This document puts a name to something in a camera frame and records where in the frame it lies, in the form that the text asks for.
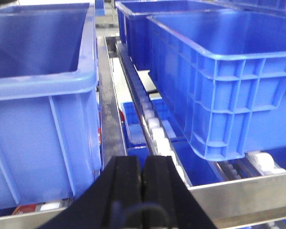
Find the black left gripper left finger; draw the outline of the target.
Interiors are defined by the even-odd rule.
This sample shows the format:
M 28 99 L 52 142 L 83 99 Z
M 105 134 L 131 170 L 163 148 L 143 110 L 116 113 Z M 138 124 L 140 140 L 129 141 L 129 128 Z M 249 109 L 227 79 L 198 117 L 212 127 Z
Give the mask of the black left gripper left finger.
M 141 166 L 136 156 L 112 157 L 97 180 L 42 229 L 139 229 L 141 213 L 126 211 L 141 203 Z

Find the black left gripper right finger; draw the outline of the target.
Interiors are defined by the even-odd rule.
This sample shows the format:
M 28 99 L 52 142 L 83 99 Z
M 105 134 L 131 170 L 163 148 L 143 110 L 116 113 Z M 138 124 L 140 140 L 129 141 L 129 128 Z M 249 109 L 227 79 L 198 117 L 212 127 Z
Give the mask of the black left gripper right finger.
M 164 209 L 143 212 L 145 229 L 215 229 L 196 199 L 181 180 L 170 156 L 148 156 L 143 168 L 143 201 Z

